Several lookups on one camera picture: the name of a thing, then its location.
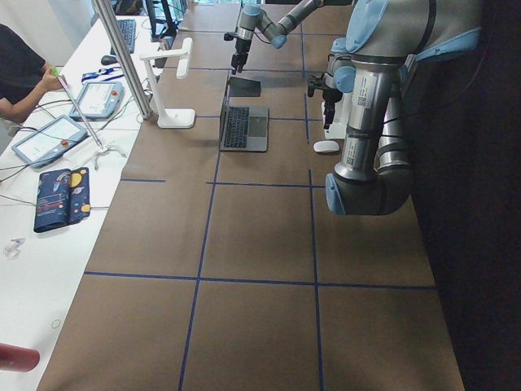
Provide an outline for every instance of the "black keyboard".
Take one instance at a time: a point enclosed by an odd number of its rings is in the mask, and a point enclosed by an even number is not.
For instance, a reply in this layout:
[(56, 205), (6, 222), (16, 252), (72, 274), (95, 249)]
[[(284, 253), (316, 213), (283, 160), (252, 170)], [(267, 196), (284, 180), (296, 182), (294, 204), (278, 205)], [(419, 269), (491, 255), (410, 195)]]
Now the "black keyboard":
[(250, 108), (230, 107), (226, 123), (225, 147), (245, 148), (247, 142), (247, 119)]
[[(117, 27), (120, 28), (130, 53), (133, 53), (136, 45), (136, 21), (134, 19), (118, 19)], [(111, 48), (111, 55), (114, 54), (114, 48)]]

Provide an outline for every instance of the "laptop screen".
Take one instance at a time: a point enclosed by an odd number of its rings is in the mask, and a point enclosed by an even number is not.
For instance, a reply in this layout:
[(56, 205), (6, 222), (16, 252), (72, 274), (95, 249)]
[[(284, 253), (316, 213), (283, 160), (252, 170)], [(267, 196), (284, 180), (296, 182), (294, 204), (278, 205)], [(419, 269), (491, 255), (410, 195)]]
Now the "laptop screen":
[(226, 85), (225, 85), (225, 93), (222, 97), (222, 105), (221, 105), (221, 119), (219, 120), (219, 139), (222, 138), (222, 134), (225, 130), (225, 120), (226, 120), (226, 110), (228, 108), (228, 89), (230, 85), (230, 73), (226, 77)]

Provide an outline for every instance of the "black computer mouse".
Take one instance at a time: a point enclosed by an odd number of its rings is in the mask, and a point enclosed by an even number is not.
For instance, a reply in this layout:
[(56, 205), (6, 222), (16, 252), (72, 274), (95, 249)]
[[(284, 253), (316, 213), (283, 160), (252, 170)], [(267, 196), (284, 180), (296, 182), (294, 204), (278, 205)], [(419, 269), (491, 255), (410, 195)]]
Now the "black computer mouse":
[(110, 65), (117, 63), (117, 58), (114, 55), (104, 55), (101, 58), (101, 64), (102, 65)]

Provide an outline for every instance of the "robotic arm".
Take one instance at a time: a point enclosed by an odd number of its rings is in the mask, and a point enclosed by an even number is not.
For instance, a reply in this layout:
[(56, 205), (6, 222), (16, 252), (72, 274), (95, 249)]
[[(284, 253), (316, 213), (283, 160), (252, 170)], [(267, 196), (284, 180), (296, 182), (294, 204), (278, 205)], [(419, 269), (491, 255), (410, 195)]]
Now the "robotic arm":
[(241, 73), (246, 64), (255, 29), (258, 29), (269, 42), (280, 49), (287, 40), (287, 34), (293, 31), (316, 9), (323, 7), (326, 0), (303, 0), (274, 23), (266, 12), (256, 4), (246, 4), (241, 8), (234, 33), (226, 33), (225, 41), (237, 39), (235, 53), (231, 59), (232, 73)]
[[(416, 61), (446, 60), (477, 46), (480, 0), (361, 0), (346, 33), (356, 69), (344, 150), (326, 177), (326, 197), (337, 214), (389, 214), (412, 187), (400, 121), (399, 70)], [(378, 168), (374, 168), (375, 157)]]
[[(447, 60), (477, 46), (483, 0), (358, 0), (345, 38), (335, 40), (327, 73), (310, 83), (331, 108), (349, 97), (342, 158), (326, 176), (329, 209), (337, 214), (383, 215), (410, 194), (413, 174), (401, 121), (401, 69), (416, 61)], [(245, 6), (235, 33), (232, 67), (241, 72), (255, 29), (277, 48), (323, 0), (303, 0), (274, 24), (259, 6)]]

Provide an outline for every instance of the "white table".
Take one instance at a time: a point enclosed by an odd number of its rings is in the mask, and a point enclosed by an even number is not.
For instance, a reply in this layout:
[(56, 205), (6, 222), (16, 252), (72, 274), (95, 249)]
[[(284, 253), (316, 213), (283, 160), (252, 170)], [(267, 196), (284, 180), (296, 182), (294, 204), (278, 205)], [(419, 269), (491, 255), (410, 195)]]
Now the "white table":
[[(148, 18), (138, 16), (135, 19), (138, 35), (132, 58), (140, 80), (145, 82), (146, 70), (138, 56), (156, 51), (158, 44), (150, 42)], [(104, 27), (98, 20), (62, 70), (75, 96), (81, 89), (81, 74), (114, 66), (104, 67), (100, 63), (101, 57), (110, 52), (110, 47)], [(121, 117), (98, 135), (106, 145), (115, 144), (128, 156), (142, 118), (125, 79), (117, 80), (125, 88), (119, 108), (131, 101)], [(63, 91), (50, 92), (43, 97), (41, 104), (66, 98)], [(71, 106), (70, 103), (53, 103), (44, 107), (52, 116), (59, 116), (68, 114)], [(43, 126), (53, 119), (48, 112), (35, 110), (25, 125)], [(104, 121), (94, 122), (93, 127), (99, 129), (104, 124)], [(20, 131), (11, 145), (27, 135), (27, 132)], [(55, 347), (126, 163), (126, 158), (111, 152), (99, 158), (99, 170), (96, 171), (90, 162), (96, 151), (96, 144), (89, 138), (52, 165), (43, 169), (24, 169), (0, 184), (0, 195), (35, 203), (41, 172), (86, 165), (90, 168), (90, 204), (94, 208), (90, 216), (79, 224), (36, 234), (33, 232), (34, 206), (0, 198), (0, 342), (36, 349), (41, 355), (40, 362), (30, 372), (0, 371), (2, 391), (36, 389)], [(22, 164), (11, 146), (0, 156), (0, 169)], [(0, 178), (6, 178), (16, 170), (2, 170)], [(6, 258), (3, 249), (12, 239), (18, 238), (24, 239), (20, 255), (17, 259)]]

